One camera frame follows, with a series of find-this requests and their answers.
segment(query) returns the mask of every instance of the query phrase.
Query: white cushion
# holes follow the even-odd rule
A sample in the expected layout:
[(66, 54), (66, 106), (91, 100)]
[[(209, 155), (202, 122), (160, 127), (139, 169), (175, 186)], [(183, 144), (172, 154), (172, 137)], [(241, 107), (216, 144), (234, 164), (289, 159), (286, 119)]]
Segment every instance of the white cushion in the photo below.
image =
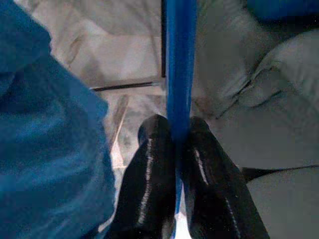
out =
[(247, 186), (271, 239), (318, 237), (319, 167), (269, 174)]
[(319, 112), (319, 30), (300, 34), (268, 53), (252, 76), (252, 87), (241, 95), (240, 102), (246, 106), (259, 105), (261, 98), (265, 101), (277, 91), (285, 91), (287, 82)]
[(268, 29), (247, 10), (244, 0), (200, 0), (196, 76), (220, 116), (238, 98), (255, 66), (277, 44), (295, 35), (283, 26)]
[(319, 165), (319, 115), (296, 91), (281, 92), (257, 107), (236, 103), (210, 126), (240, 167)]

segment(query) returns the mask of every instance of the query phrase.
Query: blue cloth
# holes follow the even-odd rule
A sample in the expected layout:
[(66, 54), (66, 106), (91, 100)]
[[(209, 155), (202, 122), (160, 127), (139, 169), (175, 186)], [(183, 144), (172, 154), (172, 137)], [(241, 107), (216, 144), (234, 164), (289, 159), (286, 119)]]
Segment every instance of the blue cloth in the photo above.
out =
[(107, 104), (50, 56), (49, 43), (0, 1), (1, 238), (80, 238), (114, 211)]
[(196, 0), (168, 0), (167, 9), (167, 118), (176, 143), (176, 211), (179, 212), (182, 180), (181, 149), (189, 131), (191, 88), (196, 35)]
[(248, 0), (248, 8), (261, 20), (319, 13), (319, 0)]

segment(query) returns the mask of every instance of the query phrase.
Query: grey sofa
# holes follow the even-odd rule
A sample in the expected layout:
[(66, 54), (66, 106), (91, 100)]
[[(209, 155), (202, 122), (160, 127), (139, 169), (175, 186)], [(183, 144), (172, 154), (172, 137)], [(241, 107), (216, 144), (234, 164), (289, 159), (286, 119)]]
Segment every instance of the grey sofa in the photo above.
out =
[[(199, 4), (196, 85), (215, 118), (210, 126), (240, 167), (318, 165), (319, 102), (310, 101), (292, 83), (254, 76), (271, 50), (318, 26), (309, 21), (261, 23), (246, 5), (244, 0)], [(319, 91), (318, 84), (310, 87)], [(255, 97), (258, 91), (267, 96), (254, 102), (247, 89), (255, 90)]]

